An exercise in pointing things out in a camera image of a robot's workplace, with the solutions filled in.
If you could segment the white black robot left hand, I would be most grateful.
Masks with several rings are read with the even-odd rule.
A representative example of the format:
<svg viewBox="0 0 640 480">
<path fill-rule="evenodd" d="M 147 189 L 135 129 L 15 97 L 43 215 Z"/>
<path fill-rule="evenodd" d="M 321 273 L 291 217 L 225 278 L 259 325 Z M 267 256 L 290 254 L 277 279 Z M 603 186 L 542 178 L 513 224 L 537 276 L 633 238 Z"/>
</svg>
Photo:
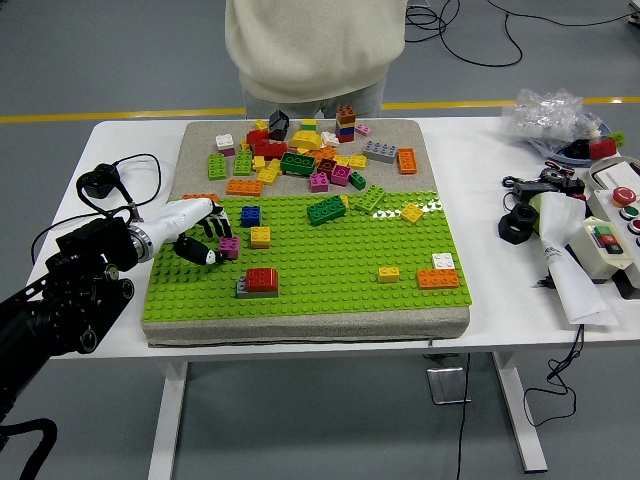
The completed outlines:
<svg viewBox="0 0 640 480">
<path fill-rule="evenodd" d="M 194 198 L 167 203 L 150 221 L 132 223 L 131 239 L 143 263 L 154 258 L 165 244 L 172 244 L 181 258 L 197 265 L 222 264 L 229 259 L 226 253 L 212 250 L 206 244 L 187 237 L 194 225 L 201 225 L 208 238 L 212 229 L 220 238 L 232 236 L 231 226 L 224 208 L 209 198 Z"/>
</svg>

